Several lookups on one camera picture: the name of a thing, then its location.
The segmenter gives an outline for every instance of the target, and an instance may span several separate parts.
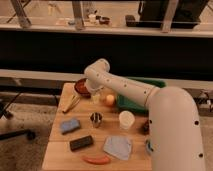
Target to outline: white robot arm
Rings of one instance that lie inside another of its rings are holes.
[[[153,85],[112,75],[105,59],[85,69],[86,87],[95,93],[109,87],[149,109],[153,171],[205,171],[197,106],[178,87]]]

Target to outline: wooden table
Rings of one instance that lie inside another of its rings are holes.
[[[150,171],[151,160],[145,150],[145,140],[148,138],[140,133],[142,124],[146,117],[136,115],[136,121],[130,130],[125,131],[119,128],[119,110],[116,107],[107,107],[103,103],[95,105],[91,99],[82,98],[78,105],[63,114],[62,110],[67,100],[74,93],[72,83],[64,85],[59,107],[55,120],[53,122],[49,143],[43,161],[43,171]],[[102,91],[104,94],[113,93],[109,89]],[[103,122],[99,128],[93,128],[89,119],[93,112],[99,112],[103,116]],[[62,135],[60,133],[60,123],[71,119],[72,117],[80,120],[81,129],[72,133]],[[69,141],[83,136],[92,135],[94,145],[72,152],[69,147]],[[128,161],[119,160],[111,155],[111,163],[106,165],[92,165],[81,159],[82,155],[89,157],[104,156],[103,145],[106,138],[110,135],[125,135],[132,141],[132,153]]]

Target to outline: green bin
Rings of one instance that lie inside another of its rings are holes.
[[[165,87],[166,84],[164,81],[161,80],[151,80],[151,79],[144,79],[144,78],[138,78],[138,77],[128,77],[129,79],[144,82],[147,84],[155,85],[157,87]],[[139,114],[148,114],[148,109],[145,107],[142,107],[133,101],[129,100],[127,97],[124,97],[120,94],[117,96],[117,107],[120,110],[128,110],[134,113],[139,113]]]

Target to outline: black eraser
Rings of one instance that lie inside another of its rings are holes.
[[[82,138],[70,141],[70,149],[71,151],[75,151],[77,149],[84,148],[92,144],[93,144],[93,138],[91,135],[89,135],[86,137],[82,137]]]

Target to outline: gray cloth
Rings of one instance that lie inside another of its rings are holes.
[[[77,119],[72,118],[69,121],[62,122],[60,125],[60,128],[61,128],[62,134],[72,132],[72,131],[80,128],[80,122]]]
[[[132,150],[132,143],[125,136],[109,136],[104,144],[104,151],[121,159],[128,160]]]

